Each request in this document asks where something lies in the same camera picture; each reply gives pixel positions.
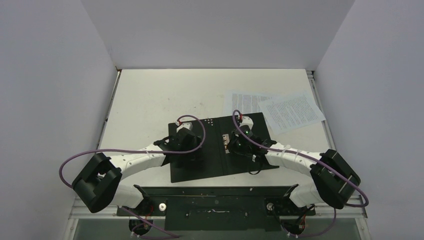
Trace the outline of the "grey and black folder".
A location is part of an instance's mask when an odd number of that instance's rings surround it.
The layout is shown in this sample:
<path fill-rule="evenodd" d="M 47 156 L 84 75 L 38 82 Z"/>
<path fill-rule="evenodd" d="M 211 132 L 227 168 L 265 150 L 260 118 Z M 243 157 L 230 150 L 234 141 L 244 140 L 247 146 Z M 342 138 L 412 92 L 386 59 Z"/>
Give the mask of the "grey and black folder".
<path fill-rule="evenodd" d="M 193 122 L 193 132 L 206 139 L 199 149 L 195 162 L 171 162 L 170 181 L 172 183 L 235 175 L 241 173 L 258 174 L 262 170 L 275 169 L 266 157 L 258 155 L 255 159 L 229 152 L 232 131 L 236 130 L 231 116 L 204 120 L 202 129 L 197 121 Z"/>

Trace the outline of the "printed paper sheet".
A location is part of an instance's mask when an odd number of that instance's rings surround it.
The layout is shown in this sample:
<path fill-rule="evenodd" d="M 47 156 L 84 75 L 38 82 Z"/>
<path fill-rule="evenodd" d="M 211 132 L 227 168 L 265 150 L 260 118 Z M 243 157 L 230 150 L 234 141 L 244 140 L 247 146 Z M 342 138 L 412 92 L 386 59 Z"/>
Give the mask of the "printed paper sheet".
<path fill-rule="evenodd" d="M 276 135 L 326 120 L 314 97 L 305 91 L 287 96 L 274 96 L 259 102 L 258 106 Z"/>
<path fill-rule="evenodd" d="M 260 113 L 260 102 L 276 98 L 277 94 L 229 90 L 223 96 L 222 115 L 230 116 L 234 110 L 242 114 Z"/>

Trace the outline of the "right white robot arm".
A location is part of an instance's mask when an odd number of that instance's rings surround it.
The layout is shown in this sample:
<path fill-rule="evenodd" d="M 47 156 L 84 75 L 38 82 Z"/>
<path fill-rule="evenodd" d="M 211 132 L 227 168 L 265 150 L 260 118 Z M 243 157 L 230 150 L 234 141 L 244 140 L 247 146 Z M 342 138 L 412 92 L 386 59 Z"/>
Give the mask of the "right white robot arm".
<path fill-rule="evenodd" d="M 308 184 L 291 186 L 284 194 L 282 207 L 290 215 L 318 203 L 335 209 L 355 206 L 349 200 L 358 190 L 361 179 L 336 150 L 303 151 L 271 139 L 261 139 L 249 129 L 244 133 L 233 131 L 226 148 L 232 154 L 284 167 L 312 179 Z"/>

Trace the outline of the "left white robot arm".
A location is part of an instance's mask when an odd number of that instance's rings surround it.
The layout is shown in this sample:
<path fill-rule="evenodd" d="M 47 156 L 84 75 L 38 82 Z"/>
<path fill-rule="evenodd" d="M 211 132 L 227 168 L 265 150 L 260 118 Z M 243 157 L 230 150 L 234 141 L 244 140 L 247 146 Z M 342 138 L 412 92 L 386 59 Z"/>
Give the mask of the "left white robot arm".
<path fill-rule="evenodd" d="M 149 201 L 134 186 L 121 181 L 141 171 L 161 167 L 178 157 L 190 157 L 204 142 L 186 127 L 175 135 L 157 140 L 138 153 L 106 156 L 95 153 L 73 180 L 71 188 L 91 213 L 108 206 L 128 207 L 136 215 L 149 210 Z"/>

